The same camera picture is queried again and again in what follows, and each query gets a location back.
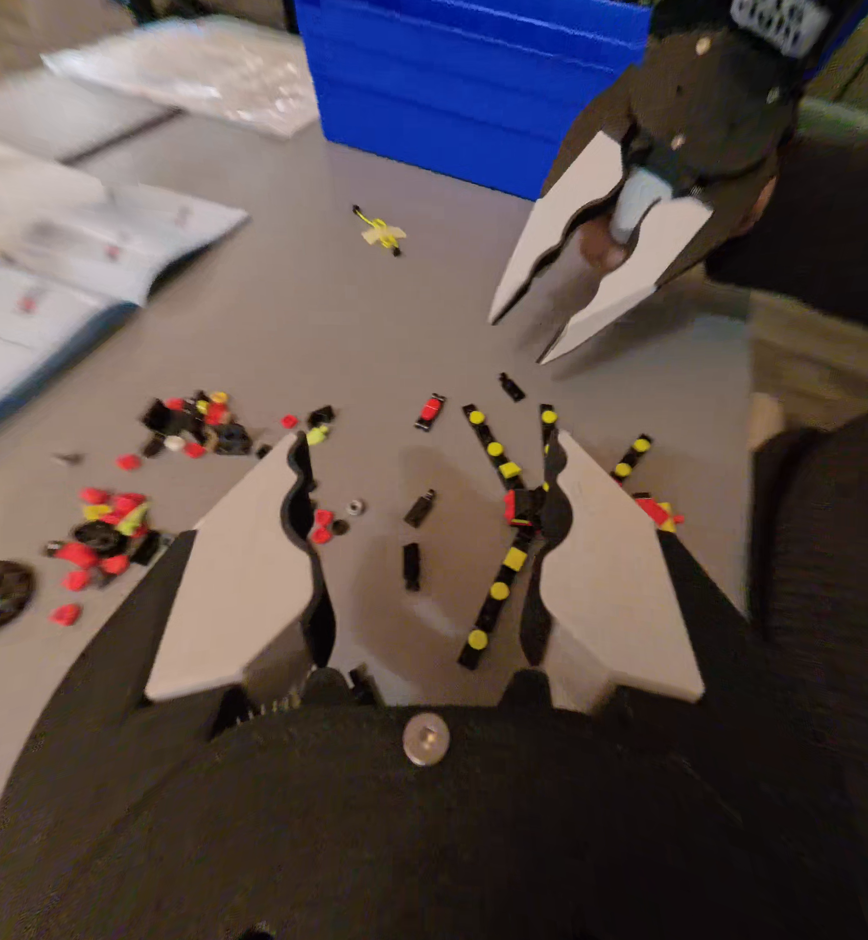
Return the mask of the person's black knit sweater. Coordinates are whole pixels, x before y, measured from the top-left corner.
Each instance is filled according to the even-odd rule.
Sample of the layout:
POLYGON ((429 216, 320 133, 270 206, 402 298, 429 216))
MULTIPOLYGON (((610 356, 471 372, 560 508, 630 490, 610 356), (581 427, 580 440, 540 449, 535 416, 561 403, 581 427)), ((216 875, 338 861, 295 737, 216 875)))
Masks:
POLYGON ((868 861, 868 411, 773 435, 753 473, 750 618, 843 768, 868 861))

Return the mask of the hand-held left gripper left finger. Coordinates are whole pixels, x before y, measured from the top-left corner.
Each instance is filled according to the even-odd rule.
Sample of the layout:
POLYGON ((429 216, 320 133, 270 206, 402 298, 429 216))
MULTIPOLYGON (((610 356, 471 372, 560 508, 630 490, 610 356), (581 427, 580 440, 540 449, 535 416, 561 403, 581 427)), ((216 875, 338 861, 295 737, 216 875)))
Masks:
POLYGON ((310 543, 313 483, 306 436, 291 432, 188 533, 147 699, 236 687, 271 706, 328 665, 336 617, 310 543))

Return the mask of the person's right hand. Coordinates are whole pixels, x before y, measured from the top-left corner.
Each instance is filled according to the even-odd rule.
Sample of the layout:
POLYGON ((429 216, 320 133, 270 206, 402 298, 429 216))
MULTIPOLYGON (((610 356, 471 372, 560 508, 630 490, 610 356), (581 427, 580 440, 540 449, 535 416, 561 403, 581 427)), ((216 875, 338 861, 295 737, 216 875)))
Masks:
MULTIPOLYGON (((756 203, 729 234, 729 241, 747 234, 759 222, 769 206, 779 177, 771 178, 758 195, 756 203)), ((610 232, 611 213, 601 214, 586 222, 580 231, 580 252, 585 261, 599 274, 619 268, 628 256, 626 246, 615 241, 610 232)))

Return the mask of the person's right forearm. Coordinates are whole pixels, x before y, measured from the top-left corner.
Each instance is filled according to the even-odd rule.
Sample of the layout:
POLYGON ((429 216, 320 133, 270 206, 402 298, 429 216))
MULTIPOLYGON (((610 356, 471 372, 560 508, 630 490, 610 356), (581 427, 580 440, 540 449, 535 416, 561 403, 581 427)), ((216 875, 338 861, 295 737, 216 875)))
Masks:
POLYGON ((711 253, 705 272, 868 327, 868 139, 792 142, 759 219, 711 253))

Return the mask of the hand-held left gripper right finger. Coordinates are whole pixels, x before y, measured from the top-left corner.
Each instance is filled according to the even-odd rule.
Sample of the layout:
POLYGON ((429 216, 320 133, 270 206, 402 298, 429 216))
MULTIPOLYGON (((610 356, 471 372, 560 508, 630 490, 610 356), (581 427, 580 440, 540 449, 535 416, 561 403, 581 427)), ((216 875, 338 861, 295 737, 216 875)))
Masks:
POLYGON ((704 682, 653 521, 565 430, 550 434, 545 482, 520 644, 552 705, 592 712, 621 687, 698 701, 704 682))

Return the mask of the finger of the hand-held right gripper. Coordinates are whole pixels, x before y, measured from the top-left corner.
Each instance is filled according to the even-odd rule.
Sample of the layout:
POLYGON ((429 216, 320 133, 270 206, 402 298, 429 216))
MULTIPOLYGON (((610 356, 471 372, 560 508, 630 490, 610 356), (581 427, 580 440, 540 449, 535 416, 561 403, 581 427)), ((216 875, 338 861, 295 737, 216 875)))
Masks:
POLYGON ((540 357, 547 365, 590 340, 657 290, 657 282, 713 213, 698 197, 685 196, 653 205, 641 219, 636 244, 624 263, 603 277, 590 304, 564 325, 540 357))
POLYGON ((550 189, 537 199, 498 283, 488 323, 500 322, 555 263, 581 216, 606 203, 623 185, 621 143, 597 133, 550 189))

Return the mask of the pile of loose lego pieces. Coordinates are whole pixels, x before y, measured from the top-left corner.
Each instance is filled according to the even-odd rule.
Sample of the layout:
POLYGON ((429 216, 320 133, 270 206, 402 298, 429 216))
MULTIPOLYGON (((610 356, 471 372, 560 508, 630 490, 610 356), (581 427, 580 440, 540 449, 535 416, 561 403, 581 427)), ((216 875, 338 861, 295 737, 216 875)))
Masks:
MULTIPOLYGON (((148 439, 137 452, 122 454, 116 464, 126 472, 141 467, 160 453, 178 452, 193 460, 218 456, 266 456, 271 446, 255 446, 247 428, 238 422, 224 392, 196 391, 185 398, 155 399, 141 416, 148 439)), ((131 566, 145 567, 169 543, 151 520, 148 498, 142 493, 87 488, 80 495, 83 521, 69 540, 53 540, 48 558, 68 569, 63 589, 78 593, 100 588, 131 566)))

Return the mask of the clear plastic bag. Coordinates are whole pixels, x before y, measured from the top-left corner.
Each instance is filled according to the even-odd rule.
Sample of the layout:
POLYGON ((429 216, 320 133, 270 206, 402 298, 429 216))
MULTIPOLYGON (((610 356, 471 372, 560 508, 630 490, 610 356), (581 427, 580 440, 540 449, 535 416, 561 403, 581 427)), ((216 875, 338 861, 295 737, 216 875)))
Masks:
POLYGON ((233 17, 167 19, 42 62, 55 76, 281 139, 319 121, 299 37, 233 17))

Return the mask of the yellow black lego spider model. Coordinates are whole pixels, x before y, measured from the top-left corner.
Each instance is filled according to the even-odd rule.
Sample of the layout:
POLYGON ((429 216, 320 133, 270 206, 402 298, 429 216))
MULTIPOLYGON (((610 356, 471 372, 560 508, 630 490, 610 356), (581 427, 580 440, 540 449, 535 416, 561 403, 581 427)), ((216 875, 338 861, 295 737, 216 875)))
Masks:
MULTIPOLYGON (((527 565, 531 565, 531 580, 535 554, 541 544, 540 521, 545 492, 547 491, 545 454, 547 453, 547 444, 551 432, 561 428, 557 408, 554 405, 541 403, 538 412, 541 428, 543 479, 539 486, 528 489, 521 477, 520 467, 516 462, 510 460, 507 452, 493 434, 487 423, 485 413, 473 404, 466 405, 463 409, 469 426, 474 431, 477 440, 483 446, 487 457, 506 486, 505 521, 514 533, 512 544, 499 564, 498 573, 487 591, 487 597, 458 656, 458 664, 470 671, 474 671, 478 667, 486 651, 490 648, 491 635, 498 625, 499 615, 511 596, 516 579, 527 565)), ((652 440, 650 438, 644 435, 638 436, 622 462, 617 465, 615 471, 613 473, 608 472, 621 489, 623 489, 621 483, 624 477, 628 476, 634 469, 638 459, 648 452, 651 444, 652 440)), ((678 518, 675 517, 668 505, 655 502, 647 495, 642 498, 636 498, 631 494, 630 496, 653 521, 659 532, 658 539, 662 548, 660 537, 675 534, 674 525, 678 522, 678 518)))

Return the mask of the blue plastic bin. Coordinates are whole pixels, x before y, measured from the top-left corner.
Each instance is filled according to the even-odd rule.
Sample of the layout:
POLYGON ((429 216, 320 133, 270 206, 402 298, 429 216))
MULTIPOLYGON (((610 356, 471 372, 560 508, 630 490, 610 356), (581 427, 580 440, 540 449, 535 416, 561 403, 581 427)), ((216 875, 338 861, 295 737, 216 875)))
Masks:
POLYGON ((527 200, 651 30, 651 8, 634 2, 295 7, 328 141, 527 200))

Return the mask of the lego instruction booklet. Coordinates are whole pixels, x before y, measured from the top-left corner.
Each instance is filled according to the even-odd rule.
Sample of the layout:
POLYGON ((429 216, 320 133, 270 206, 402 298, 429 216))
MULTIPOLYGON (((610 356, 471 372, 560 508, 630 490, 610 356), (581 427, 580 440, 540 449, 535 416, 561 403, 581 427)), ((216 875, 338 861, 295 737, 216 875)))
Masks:
POLYGON ((250 215, 0 143, 0 426, 250 215))

